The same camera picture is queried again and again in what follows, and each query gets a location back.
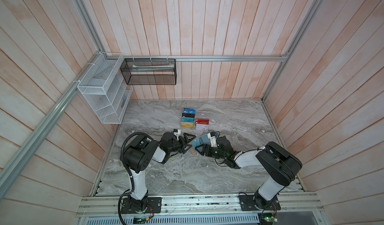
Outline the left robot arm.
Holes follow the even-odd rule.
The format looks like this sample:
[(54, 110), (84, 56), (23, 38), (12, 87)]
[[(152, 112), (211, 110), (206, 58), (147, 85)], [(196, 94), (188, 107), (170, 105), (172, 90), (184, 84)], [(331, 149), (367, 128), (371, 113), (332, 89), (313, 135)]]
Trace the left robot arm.
[(138, 210), (147, 207), (148, 189), (146, 187), (145, 169), (151, 160), (164, 164), (175, 154), (185, 154), (196, 138), (195, 135), (180, 130), (166, 132), (161, 139), (155, 140), (144, 132), (130, 134), (123, 142), (120, 160), (131, 180), (131, 190), (127, 201)]

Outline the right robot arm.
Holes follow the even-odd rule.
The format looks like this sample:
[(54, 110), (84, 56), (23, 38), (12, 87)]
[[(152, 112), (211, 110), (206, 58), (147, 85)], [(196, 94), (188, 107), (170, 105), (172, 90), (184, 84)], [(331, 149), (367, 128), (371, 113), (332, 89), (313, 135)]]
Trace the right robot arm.
[(250, 198), (252, 206), (259, 210), (269, 208), (277, 201), (277, 194), (289, 186), (302, 169), (302, 162), (289, 151), (271, 141), (265, 146), (248, 151), (235, 151), (230, 141), (225, 137), (211, 136), (192, 141), (196, 152), (202, 156), (221, 159), (219, 166), (241, 169), (248, 166), (261, 165), (268, 173), (267, 180), (258, 188), (253, 196), (243, 195), (239, 199), (245, 205), (245, 199)]

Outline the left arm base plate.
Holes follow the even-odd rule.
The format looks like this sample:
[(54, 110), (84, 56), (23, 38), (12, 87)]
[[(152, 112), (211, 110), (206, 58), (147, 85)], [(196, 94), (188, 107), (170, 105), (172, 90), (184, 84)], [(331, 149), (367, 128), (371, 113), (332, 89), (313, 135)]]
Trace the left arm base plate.
[(124, 198), (120, 208), (121, 214), (149, 214), (160, 213), (162, 207), (161, 197), (144, 197), (142, 200), (136, 200), (131, 197)]

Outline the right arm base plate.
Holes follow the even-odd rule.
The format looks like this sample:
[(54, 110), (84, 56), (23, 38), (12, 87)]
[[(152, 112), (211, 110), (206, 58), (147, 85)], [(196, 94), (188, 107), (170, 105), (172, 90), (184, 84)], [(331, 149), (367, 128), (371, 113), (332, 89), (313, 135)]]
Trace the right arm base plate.
[(246, 195), (239, 193), (239, 202), (242, 211), (279, 211), (281, 205), (277, 196), (274, 196), (270, 201), (265, 200), (261, 196)]

